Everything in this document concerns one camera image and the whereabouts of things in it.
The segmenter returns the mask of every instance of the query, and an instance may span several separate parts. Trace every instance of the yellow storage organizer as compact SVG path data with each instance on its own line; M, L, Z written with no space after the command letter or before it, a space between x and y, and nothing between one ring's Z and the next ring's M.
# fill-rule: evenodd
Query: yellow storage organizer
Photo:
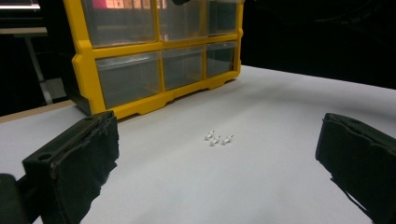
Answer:
M236 78L242 1L64 0L88 112L143 115Z

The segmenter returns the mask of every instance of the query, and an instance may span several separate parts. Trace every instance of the white table surface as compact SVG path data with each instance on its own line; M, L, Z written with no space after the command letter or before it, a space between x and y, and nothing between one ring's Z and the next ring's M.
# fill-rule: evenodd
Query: white table surface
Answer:
M315 160L328 112L396 136L394 90L242 66L120 122L118 167L82 223L370 224ZM70 105L1 123L0 172L20 178L21 160L85 116ZM212 130L233 142L211 147Z

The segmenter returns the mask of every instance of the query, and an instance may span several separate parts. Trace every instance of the yellow frame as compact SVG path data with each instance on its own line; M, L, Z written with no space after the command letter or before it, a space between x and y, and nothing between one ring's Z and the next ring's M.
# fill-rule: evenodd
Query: yellow frame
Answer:
M76 55L72 60L80 94L85 97L90 105L92 114L104 112L106 110L105 101L102 94L101 84L96 68L96 59L115 57L129 54L136 54L154 50L183 48L196 45L204 45L208 43L236 41L237 46L233 55L233 71L221 74L216 77L206 78L206 60L203 64L203 79L190 85L180 87L174 90L165 91L163 82L163 69L160 66L162 83L162 92L137 100L125 105L111 108L118 119L122 119L132 114L144 115L148 112L164 107L168 102L175 100L177 97L204 89L215 89L224 85L228 80L239 76L241 61L241 38L243 35L242 18L243 18L243 2L237 5L236 11L236 33L231 35L217 35L199 39L189 39L180 41L164 42L159 38L160 22L156 1L152 1L154 7L154 21L156 26L157 41L147 44L137 44L129 46L111 47L103 49L93 49L88 35L88 29L85 22L84 11L80 0L64 0L67 18L70 30L73 36Z

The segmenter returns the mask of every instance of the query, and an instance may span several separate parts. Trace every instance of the small white object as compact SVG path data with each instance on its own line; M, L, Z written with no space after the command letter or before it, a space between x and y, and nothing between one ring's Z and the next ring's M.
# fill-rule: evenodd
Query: small white object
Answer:
M215 138L213 139L213 141L210 143L210 146L213 147L215 144L217 144L217 143L220 141L220 138L221 138L221 136L215 137Z
M222 144L225 146L227 143L231 143L233 140L233 135L226 137L224 140L222 140Z
M213 136L215 136L215 131L209 132L206 136L205 136L205 140L209 141L210 138L212 138Z

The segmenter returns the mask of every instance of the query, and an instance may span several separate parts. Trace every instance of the white screw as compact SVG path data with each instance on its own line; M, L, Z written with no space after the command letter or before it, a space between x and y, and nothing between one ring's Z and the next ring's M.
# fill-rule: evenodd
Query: white screw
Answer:
M210 138L212 138L215 135L215 131L209 132L206 136L205 136L205 140L209 141Z
M213 139L213 141L210 143L210 146L213 147L215 144L217 144L217 143L220 141L220 138L221 138L221 136L215 137L215 138Z
M224 140L222 140L222 144L225 146L227 143L231 143L233 140L233 135L226 137Z

